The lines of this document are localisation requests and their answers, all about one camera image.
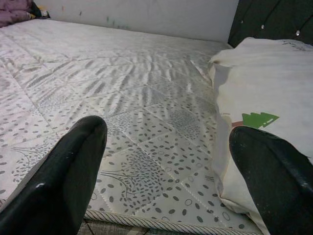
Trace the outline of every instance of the quilted mattress surface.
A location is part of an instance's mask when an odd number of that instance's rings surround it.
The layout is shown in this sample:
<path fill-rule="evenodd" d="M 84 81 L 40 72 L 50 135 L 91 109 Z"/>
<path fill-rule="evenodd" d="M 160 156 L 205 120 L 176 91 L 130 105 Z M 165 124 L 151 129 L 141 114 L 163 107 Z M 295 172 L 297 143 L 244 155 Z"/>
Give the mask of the quilted mattress surface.
<path fill-rule="evenodd" d="M 258 231 L 218 198 L 207 62 L 223 43 L 33 20 L 0 29 L 0 198 L 80 118 L 108 143 L 88 208 Z"/>

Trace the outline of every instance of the floor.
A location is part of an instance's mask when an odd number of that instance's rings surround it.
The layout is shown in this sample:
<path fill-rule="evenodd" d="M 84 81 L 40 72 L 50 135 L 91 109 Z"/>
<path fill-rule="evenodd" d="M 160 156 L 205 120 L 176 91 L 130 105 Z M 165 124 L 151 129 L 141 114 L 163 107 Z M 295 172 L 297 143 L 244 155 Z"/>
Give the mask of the floor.
<path fill-rule="evenodd" d="M 182 235 L 182 233 L 84 220 L 77 235 Z"/>

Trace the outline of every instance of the white wall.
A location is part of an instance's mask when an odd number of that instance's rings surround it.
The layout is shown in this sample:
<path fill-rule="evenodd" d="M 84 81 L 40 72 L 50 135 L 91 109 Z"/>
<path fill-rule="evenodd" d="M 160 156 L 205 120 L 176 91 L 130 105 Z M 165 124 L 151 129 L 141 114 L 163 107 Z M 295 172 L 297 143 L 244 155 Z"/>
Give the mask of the white wall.
<path fill-rule="evenodd" d="M 35 0 L 52 19 L 227 42 L 238 0 Z"/>

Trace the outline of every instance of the bedding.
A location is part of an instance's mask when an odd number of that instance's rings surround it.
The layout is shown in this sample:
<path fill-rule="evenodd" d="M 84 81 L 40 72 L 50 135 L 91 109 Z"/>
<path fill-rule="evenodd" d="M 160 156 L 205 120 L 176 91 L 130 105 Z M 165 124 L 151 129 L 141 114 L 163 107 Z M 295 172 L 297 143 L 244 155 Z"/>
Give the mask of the bedding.
<path fill-rule="evenodd" d="M 221 203 L 211 169 L 207 62 L 227 45 L 32 20 L 1 28 L 0 46 L 1 199 L 77 120 L 98 115 L 108 141 L 90 210 L 258 234 Z"/>
<path fill-rule="evenodd" d="M 246 38 L 210 63 L 219 110 L 212 164 L 219 196 L 232 210 L 249 213 L 269 234 L 230 154 L 229 134 L 241 125 L 267 131 L 290 142 L 313 164 L 313 46 Z"/>
<path fill-rule="evenodd" d="M 0 28 L 31 19 L 32 0 L 0 0 Z"/>

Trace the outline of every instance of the purple cloth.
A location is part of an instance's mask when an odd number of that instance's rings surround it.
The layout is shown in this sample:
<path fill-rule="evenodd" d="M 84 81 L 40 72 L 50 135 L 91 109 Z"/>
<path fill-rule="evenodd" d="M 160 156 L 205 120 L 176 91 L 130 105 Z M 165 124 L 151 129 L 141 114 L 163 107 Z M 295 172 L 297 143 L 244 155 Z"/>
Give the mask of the purple cloth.
<path fill-rule="evenodd" d="M 32 0 L 0 0 L 0 27 L 28 21 Z"/>

